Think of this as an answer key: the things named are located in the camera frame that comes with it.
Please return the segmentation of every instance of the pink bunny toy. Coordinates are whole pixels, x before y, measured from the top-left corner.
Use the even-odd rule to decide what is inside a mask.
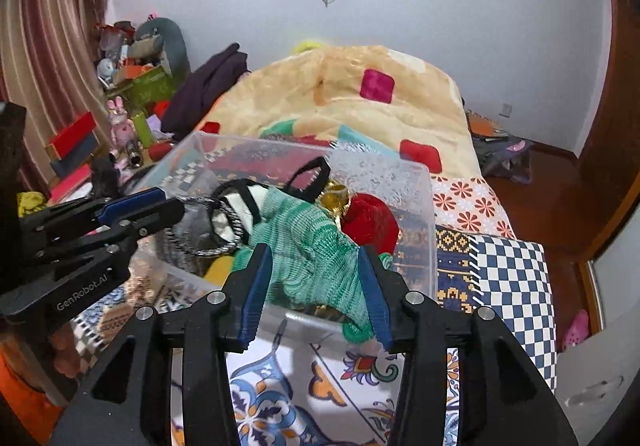
[[[116,96],[115,102],[108,100],[107,107],[111,122],[111,146],[114,150],[124,150],[127,143],[138,139],[133,121],[129,119],[122,97]]]

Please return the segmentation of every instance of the transparent plastic bin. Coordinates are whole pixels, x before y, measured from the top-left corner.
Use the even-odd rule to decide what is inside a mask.
[[[167,154],[136,190],[158,186],[168,196],[209,195],[222,182],[241,177],[282,187],[297,169],[319,155],[329,164],[331,178],[351,193],[369,193],[391,208],[400,227],[391,269],[402,274],[410,289],[434,299],[437,269],[431,179],[428,169],[418,163],[288,141],[194,132]],[[301,175],[294,185],[304,186],[311,174]],[[220,288],[160,261],[152,237],[140,241],[131,270],[134,275],[151,277],[154,290],[162,285],[176,286],[188,290],[195,299]],[[343,340],[340,323],[271,304],[263,310],[260,328],[274,333],[284,319],[287,336],[305,342]]]

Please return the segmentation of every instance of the metal screw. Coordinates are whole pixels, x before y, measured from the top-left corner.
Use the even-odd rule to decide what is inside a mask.
[[[478,309],[478,316],[483,320],[489,321],[495,318],[495,312],[491,307],[481,307]]]
[[[140,309],[136,311],[136,318],[138,318],[139,320],[148,320],[149,318],[151,318],[153,313],[154,310],[146,305],[144,307],[140,307]]]
[[[214,291],[207,295],[207,301],[212,305],[217,305],[225,301],[226,295],[222,291]]]
[[[424,301],[424,295],[419,291],[409,291],[404,299],[411,305],[420,305]]]

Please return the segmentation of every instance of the white door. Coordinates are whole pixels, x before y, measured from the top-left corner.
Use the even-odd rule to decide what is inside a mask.
[[[640,209],[593,264],[604,330],[558,356],[556,397],[588,444],[640,368]]]

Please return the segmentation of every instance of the pink crocs shoe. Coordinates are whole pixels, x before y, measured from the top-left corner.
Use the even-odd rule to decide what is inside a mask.
[[[589,314],[582,309],[575,315],[571,327],[562,338],[562,350],[574,347],[589,337]]]

